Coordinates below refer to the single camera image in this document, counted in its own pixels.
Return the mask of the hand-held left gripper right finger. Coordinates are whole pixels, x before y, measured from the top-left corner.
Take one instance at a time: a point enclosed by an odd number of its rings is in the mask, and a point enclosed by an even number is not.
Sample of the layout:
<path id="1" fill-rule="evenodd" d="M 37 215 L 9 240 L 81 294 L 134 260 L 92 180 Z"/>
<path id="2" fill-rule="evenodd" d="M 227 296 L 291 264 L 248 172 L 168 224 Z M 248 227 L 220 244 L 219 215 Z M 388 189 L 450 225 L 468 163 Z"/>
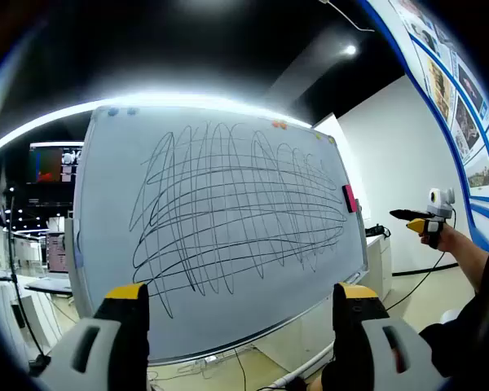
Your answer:
<path id="1" fill-rule="evenodd" d="M 440 390 L 446 379 L 427 342 L 391 318 L 378 295 L 352 283 L 333 289 L 333 386 L 340 390 Z"/>

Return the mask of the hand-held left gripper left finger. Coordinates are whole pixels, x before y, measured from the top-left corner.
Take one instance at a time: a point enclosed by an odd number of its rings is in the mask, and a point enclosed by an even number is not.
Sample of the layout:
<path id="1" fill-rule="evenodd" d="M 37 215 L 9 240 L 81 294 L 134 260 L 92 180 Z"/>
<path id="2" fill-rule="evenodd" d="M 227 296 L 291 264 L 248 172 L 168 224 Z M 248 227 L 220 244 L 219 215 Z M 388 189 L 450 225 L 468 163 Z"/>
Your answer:
<path id="1" fill-rule="evenodd" d="M 149 390 L 145 283 L 114 288 L 66 332 L 40 375 L 43 390 Z"/>

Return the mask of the person's right hand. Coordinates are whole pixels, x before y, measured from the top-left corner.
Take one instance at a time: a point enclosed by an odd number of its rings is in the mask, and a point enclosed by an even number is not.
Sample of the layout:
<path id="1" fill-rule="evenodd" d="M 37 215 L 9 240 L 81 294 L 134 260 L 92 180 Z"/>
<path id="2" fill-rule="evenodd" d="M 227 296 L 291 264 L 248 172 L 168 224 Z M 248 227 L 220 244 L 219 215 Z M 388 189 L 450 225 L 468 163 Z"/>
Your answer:
<path id="1" fill-rule="evenodd" d="M 453 240 L 456 238 L 456 232 L 451 226 L 443 223 L 443 229 L 436 235 L 419 235 L 421 243 L 429 245 L 438 251 L 450 252 L 452 250 Z"/>

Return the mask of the person's left hand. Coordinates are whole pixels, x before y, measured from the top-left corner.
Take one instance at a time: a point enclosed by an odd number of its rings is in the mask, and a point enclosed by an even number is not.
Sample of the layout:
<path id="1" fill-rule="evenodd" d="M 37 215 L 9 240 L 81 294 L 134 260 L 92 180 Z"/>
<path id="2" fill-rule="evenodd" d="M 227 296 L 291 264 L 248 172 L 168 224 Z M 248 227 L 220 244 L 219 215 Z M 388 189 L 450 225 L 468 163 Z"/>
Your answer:
<path id="1" fill-rule="evenodd" d="M 306 387 L 307 391 L 333 391 L 337 389 L 338 366 L 336 361 L 328 362 L 317 378 Z"/>

